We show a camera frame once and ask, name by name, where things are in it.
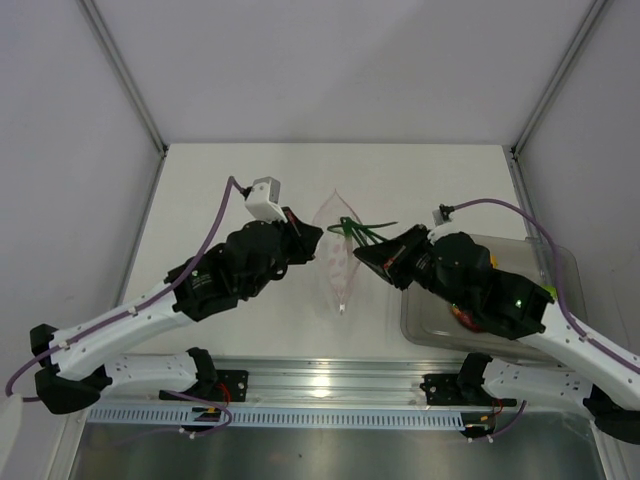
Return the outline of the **green scallion toy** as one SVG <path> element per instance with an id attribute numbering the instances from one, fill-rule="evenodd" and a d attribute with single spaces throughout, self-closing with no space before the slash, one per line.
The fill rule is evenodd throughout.
<path id="1" fill-rule="evenodd" d="M 326 230 L 345 239 L 352 239 L 358 247 L 367 247 L 387 241 L 387 238 L 381 235 L 379 230 L 394 225 L 396 222 L 363 224 L 352 217 L 343 216 L 338 223 L 329 225 Z"/>

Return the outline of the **clear pink zip bag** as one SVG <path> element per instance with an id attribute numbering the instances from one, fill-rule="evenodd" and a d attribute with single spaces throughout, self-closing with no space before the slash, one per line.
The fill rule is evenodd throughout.
<path id="1" fill-rule="evenodd" d="M 321 298 L 334 316 L 343 316 L 351 297 L 360 262 L 353 255 L 355 241 L 346 237 L 341 219 L 359 220 L 358 215 L 334 190 L 312 219 L 323 235 L 315 252 L 315 278 Z"/>

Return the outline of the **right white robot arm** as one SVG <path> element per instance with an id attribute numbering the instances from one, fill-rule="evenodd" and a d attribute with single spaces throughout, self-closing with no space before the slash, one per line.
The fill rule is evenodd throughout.
<path id="1" fill-rule="evenodd" d="M 416 283 L 470 314 L 481 330 L 537 349 L 553 368 L 470 353 L 457 376 L 425 376 L 430 405 L 511 407 L 519 402 L 581 415 L 603 433 L 639 442 L 639 359 L 580 321 L 569 323 L 559 296 L 516 273 L 495 268 L 489 250 L 463 232 L 436 236 L 423 225 L 370 246 L 355 257 L 405 290 Z"/>

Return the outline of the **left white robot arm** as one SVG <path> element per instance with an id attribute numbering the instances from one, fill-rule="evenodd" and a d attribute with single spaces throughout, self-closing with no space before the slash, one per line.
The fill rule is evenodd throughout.
<path id="1" fill-rule="evenodd" d="M 256 297 L 290 266 L 312 261 L 322 235 L 286 209 L 281 220 L 245 224 L 134 301 L 74 328 L 33 328 L 31 349 L 41 366 L 34 375 L 38 399 L 54 415 L 108 396 L 217 399 L 220 380 L 207 350 L 134 355 L 132 348 Z"/>

